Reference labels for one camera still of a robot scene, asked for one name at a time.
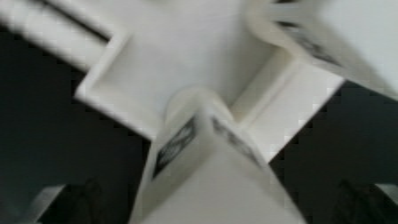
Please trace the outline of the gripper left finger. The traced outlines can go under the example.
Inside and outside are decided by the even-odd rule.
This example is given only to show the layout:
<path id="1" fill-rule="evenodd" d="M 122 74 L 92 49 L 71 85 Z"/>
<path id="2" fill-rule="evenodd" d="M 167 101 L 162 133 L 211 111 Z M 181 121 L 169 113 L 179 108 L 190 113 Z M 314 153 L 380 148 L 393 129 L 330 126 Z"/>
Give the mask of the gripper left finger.
<path id="1" fill-rule="evenodd" d="M 94 179 L 66 186 L 60 199 L 57 224 L 107 224 L 103 189 Z"/>

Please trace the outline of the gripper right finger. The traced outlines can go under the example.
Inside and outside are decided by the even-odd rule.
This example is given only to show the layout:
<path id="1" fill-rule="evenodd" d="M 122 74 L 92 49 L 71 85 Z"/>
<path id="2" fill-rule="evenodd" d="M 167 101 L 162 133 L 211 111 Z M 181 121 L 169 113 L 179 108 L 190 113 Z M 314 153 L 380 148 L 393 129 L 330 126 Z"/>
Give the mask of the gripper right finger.
<path id="1" fill-rule="evenodd" d="M 398 185 L 339 184 L 332 224 L 398 224 Z"/>

